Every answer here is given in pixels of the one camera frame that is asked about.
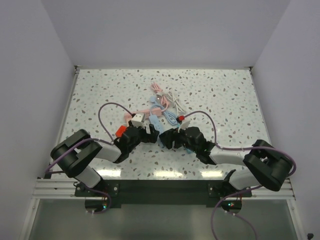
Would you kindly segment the light blue power strip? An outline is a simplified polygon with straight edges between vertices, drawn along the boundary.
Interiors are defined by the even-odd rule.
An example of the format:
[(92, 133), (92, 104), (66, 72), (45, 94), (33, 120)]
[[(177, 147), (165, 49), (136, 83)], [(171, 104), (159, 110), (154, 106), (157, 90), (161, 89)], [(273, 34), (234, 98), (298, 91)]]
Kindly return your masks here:
[(151, 114), (149, 116), (149, 121), (154, 126), (155, 130), (159, 132), (159, 135), (157, 137), (157, 142), (161, 148), (164, 148), (165, 146), (160, 139), (160, 135), (165, 131), (162, 123), (160, 122), (159, 118), (155, 114)]

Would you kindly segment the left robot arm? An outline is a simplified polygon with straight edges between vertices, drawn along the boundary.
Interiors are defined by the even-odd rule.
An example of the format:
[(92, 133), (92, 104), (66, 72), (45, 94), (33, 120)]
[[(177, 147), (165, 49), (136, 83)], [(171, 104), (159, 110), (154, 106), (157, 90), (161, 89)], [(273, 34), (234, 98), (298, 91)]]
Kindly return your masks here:
[(104, 190), (103, 178), (89, 166), (94, 158), (119, 164), (126, 160), (140, 143), (156, 143), (160, 132), (153, 124), (145, 127), (130, 125), (114, 143), (92, 138), (81, 129), (58, 144), (50, 153), (53, 162), (46, 168), (48, 172), (55, 165), (69, 177), (82, 182), (92, 196), (99, 196)]

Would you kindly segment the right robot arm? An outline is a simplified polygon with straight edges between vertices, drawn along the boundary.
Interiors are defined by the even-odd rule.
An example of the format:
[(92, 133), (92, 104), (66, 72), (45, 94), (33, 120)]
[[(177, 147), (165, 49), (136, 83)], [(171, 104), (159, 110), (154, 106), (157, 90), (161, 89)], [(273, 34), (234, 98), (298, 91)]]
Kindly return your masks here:
[(235, 196), (247, 188), (262, 186), (278, 192), (285, 179), (295, 170), (294, 161), (285, 153), (258, 139), (245, 148), (221, 147), (205, 139), (198, 127), (172, 128), (159, 136), (167, 149), (184, 147), (205, 165), (230, 164), (241, 166), (231, 170), (216, 188), (223, 195)]

